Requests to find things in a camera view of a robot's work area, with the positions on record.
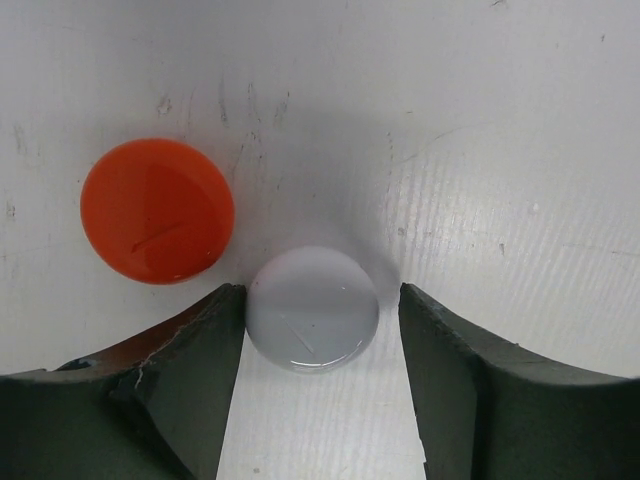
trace white round object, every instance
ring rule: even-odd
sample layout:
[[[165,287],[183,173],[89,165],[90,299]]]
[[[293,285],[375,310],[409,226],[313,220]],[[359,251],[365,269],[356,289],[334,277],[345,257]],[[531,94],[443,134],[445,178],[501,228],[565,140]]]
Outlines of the white round object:
[[[290,250],[249,288],[249,336],[276,365],[326,371],[362,352],[378,327],[373,282],[353,259],[324,247]]]

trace tabletop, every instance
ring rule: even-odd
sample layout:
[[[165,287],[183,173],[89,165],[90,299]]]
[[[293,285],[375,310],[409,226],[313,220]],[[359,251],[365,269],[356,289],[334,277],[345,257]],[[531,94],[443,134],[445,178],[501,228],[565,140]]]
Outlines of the tabletop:
[[[542,355],[640,374],[640,3],[24,0],[0,5],[0,373],[56,368],[268,259],[335,247],[372,345],[301,376],[246,339],[221,480],[423,479],[401,281]],[[135,283],[79,197],[140,137],[184,141],[237,207],[209,271]]]

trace orange disc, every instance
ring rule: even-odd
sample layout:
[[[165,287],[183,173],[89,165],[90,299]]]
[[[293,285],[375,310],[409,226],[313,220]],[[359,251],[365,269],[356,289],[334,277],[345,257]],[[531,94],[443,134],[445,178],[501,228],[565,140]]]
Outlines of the orange disc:
[[[140,282],[176,283],[213,265],[231,238],[231,191],[199,151],[172,140],[124,143],[82,189],[82,225],[98,255]]]

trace white ball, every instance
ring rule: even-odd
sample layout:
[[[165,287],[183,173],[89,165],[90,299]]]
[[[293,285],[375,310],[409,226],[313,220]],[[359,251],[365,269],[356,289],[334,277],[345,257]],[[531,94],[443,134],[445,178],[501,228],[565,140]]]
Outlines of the white ball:
[[[373,282],[353,259],[324,247],[268,262],[249,288],[247,331],[276,365],[326,371],[362,352],[378,327]]]

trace white disc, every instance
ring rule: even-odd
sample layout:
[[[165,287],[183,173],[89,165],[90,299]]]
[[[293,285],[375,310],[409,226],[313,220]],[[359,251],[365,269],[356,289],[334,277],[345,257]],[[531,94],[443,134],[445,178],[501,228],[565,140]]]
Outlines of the white disc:
[[[324,247],[290,250],[268,262],[249,288],[247,331],[284,368],[335,368],[362,352],[378,327],[373,283],[353,259]]]

